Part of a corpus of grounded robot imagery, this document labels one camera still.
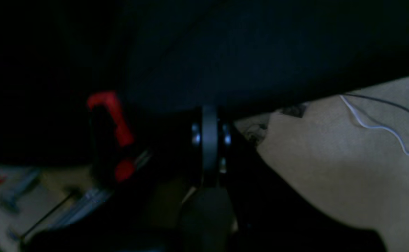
white cable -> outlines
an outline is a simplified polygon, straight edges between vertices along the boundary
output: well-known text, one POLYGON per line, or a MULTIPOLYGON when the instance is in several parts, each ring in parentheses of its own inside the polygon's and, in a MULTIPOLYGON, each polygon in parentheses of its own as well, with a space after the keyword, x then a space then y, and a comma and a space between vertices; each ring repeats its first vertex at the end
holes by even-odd
POLYGON ((402 140, 401 136, 396 131, 393 131, 392 129, 390 129, 388 127, 385 127, 385 126, 382 126, 382 125, 369 126, 369 125, 364 124, 361 121, 360 116, 358 116, 357 110, 351 105, 351 103, 348 102, 348 100, 344 96, 340 96, 340 98, 343 100, 345 105, 349 108, 350 112, 352 112, 353 116, 355 116, 355 119, 358 121, 358 123, 360 123, 361 126, 365 127, 366 129, 383 129, 383 130, 386 130, 389 133, 393 134, 397 138, 397 140, 399 140, 399 143, 401 144, 403 153, 405 153, 405 155, 409 156, 409 152, 406 150, 405 144, 403 143, 403 140, 402 140))

beige carpet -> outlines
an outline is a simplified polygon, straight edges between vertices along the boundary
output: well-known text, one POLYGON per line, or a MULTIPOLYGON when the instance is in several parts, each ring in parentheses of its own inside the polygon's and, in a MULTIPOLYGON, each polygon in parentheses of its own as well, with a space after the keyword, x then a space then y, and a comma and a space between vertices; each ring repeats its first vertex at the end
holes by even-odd
MULTIPOLYGON (((409 77, 355 93, 409 107, 409 77)), ((408 113, 347 99, 397 130, 409 150, 408 113)), ((374 228, 390 252, 409 251, 409 157, 389 132, 362 128, 338 96, 311 102, 304 118, 271 114, 258 151, 318 209, 347 225, 374 228)))

black cable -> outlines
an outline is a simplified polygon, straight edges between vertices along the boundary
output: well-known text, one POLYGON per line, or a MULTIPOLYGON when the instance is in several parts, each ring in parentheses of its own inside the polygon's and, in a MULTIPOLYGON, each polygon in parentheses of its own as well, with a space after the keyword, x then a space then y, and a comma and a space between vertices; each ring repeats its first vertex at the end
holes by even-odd
POLYGON ((378 99, 378 98, 374 98, 374 97, 370 97, 370 96, 362 96, 361 94, 342 94, 342 95, 343 96, 353 96, 353 97, 358 97, 358 98, 363 98, 363 99, 370 99, 370 100, 373 100, 373 101, 376 101, 376 102, 385 103, 385 104, 388 104, 388 105, 391 105, 391 106, 394 106, 394 107, 398 107, 401 110, 404 110, 404 111, 409 113, 409 108, 404 107, 402 105, 398 105, 398 104, 396 104, 394 102, 390 102, 390 101, 387 101, 387 100, 378 99))

floor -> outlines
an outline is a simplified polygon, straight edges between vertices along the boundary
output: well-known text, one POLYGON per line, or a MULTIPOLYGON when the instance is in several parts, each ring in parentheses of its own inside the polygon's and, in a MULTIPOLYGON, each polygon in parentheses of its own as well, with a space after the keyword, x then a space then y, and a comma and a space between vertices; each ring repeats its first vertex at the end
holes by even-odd
MULTIPOLYGON (((409 107, 409 77, 354 93, 409 107)), ((408 113, 374 101, 348 99, 397 130, 409 150, 408 113)), ((390 252, 409 251, 409 157, 390 133, 359 126, 338 96, 310 102, 303 118, 274 112, 241 120, 238 127, 265 138, 258 142, 261 156, 315 207, 346 225, 374 228, 390 252), (268 130, 252 127, 259 124, 267 124, 268 130)), ((86 170, 77 169, 76 174, 48 171, 43 183, 23 197, 20 217, 0 210, 0 247, 17 251, 6 230, 12 226, 25 231, 60 201, 61 188, 86 176, 86 170)), ((16 173, 16 169, 0 167, 0 175, 13 177, 16 173)), ((83 187, 91 185, 86 181, 83 187)))

wire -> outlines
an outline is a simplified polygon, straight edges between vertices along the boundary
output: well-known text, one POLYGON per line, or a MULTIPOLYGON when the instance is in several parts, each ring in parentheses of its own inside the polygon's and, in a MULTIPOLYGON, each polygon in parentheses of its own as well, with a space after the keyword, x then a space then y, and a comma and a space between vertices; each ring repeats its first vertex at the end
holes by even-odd
POLYGON ((340 95, 340 98, 343 100, 343 102, 345 103, 345 105, 349 108, 350 112, 352 112, 353 116, 355 116, 355 119, 358 121, 358 123, 360 123, 361 126, 363 126, 366 129, 383 129, 388 131, 389 133, 393 134, 397 140, 399 140, 399 143, 402 147, 403 153, 405 153, 405 155, 409 156, 409 152, 406 150, 405 144, 403 143, 403 140, 401 138, 401 136, 394 130, 382 126, 382 125, 378 125, 378 126, 369 126, 366 125, 365 123, 363 123, 363 121, 361 121, 360 116, 357 113, 357 110, 354 109, 354 107, 351 105, 351 103, 342 95, 340 95))
POLYGON ((373 100, 373 101, 376 101, 376 102, 385 103, 385 104, 388 104, 388 105, 391 105, 391 106, 394 106, 394 107, 398 107, 401 110, 404 110, 404 111, 409 113, 409 108, 404 107, 404 106, 399 105, 399 104, 396 104, 394 102, 387 101, 387 100, 378 99, 378 98, 374 98, 374 97, 370 97, 370 96, 362 96, 361 94, 343 94, 343 95, 344 96, 353 96, 353 97, 363 98, 363 99, 370 99, 370 100, 373 100))

